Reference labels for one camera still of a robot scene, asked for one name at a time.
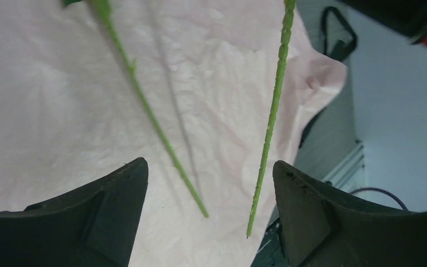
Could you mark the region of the pink wrapping paper sheet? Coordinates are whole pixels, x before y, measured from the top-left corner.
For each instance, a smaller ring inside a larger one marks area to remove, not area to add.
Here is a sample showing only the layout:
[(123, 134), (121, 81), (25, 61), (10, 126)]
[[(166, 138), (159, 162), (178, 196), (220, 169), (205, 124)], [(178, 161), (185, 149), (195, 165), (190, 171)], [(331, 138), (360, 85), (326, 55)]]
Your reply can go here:
[(146, 159), (131, 266), (250, 266), (275, 207), (272, 167), (341, 91), (347, 68), (294, 18), (251, 236), (282, 1), (111, 1), (136, 77), (209, 213), (158, 138), (87, 2), (0, 1), (0, 211), (18, 211)]

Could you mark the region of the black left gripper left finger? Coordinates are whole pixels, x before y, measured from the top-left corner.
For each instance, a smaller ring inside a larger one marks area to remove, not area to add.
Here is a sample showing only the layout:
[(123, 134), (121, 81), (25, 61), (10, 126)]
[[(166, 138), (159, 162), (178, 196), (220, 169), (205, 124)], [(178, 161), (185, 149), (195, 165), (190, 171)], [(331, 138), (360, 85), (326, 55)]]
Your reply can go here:
[(0, 211), (0, 266), (127, 266), (147, 187), (139, 157), (23, 211)]

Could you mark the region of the black ribbon gold lettering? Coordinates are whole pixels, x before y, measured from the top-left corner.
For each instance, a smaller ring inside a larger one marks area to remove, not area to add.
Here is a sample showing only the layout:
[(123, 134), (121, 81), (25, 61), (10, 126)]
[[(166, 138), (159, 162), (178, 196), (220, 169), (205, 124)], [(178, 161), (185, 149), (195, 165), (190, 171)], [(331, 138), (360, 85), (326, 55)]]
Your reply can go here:
[(337, 2), (308, 8), (302, 4), (299, 11), (313, 48), (348, 67), (347, 80), (341, 92), (307, 124), (300, 148), (337, 146), (346, 150), (354, 147), (357, 139), (349, 61), (357, 47), (357, 35), (347, 21), (344, 6)]

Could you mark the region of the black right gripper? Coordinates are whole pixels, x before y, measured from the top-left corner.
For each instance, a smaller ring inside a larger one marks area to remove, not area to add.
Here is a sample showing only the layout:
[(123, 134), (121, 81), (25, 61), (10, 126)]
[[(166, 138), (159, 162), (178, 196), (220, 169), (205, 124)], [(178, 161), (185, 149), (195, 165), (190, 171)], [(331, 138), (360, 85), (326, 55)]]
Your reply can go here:
[(342, 4), (409, 39), (427, 47), (427, 0), (348, 0)]

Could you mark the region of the peach rose bud stem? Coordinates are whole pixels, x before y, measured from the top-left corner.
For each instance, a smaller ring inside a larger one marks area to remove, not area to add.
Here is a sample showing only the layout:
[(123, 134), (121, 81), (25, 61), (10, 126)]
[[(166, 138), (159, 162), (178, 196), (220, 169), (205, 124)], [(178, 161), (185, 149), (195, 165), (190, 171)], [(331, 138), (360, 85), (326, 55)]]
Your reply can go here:
[(200, 209), (202, 215), (205, 218), (210, 217), (208, 211), (202, 202), (201, 196), (196, 191), (193, 183), (189, 179), (187, 172), (182, 166), (181, 161), (177, 157), (173, 146), (171, 145), (169, 139), (167, 138), (165, 132), (163, 131), (159, 120), (156, 117), (155, 112), (153, 111), (152, 106), (150, 105), (148, 98), (145, 96), (145, 93), (140, 85), (139, 80), (136, 77), (136, 60), (130, 59), (127, 52), (123, 47), (123, 43), (120, 39), (120, 35), (117, 33), (115, 21), (112, 18), (112, 7), (110, 1), (86, 1), (86, 5), (90, 10), (90, 14), (93, 19), (98, 24), (101, 33), (104, 35), (105, 39), (108, 41), (109, 45), (113, 49), (113, 54), (117, 60), (119, 60), (119, 65), (122, 70), (126, 72), (127, 80), (131, 84), (133, 90), (138, 95), (141, 105), (145, 110), (147, 117), (152, 123), (152, 127), (160, 139), (164, 149), (170, 157), (172, 166), (177, 170), (179, 177), (187, 187), (191, 196), (193, 197), (196, 205)]

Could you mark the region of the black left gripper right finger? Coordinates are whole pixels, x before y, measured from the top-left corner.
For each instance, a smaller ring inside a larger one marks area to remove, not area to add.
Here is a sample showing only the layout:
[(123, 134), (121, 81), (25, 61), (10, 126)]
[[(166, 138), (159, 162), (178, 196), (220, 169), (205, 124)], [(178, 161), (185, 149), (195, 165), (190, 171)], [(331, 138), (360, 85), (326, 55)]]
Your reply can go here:
[(291, 266), (427, 266), (427, 211), (363, 200), (284, 161), (272, 177)]

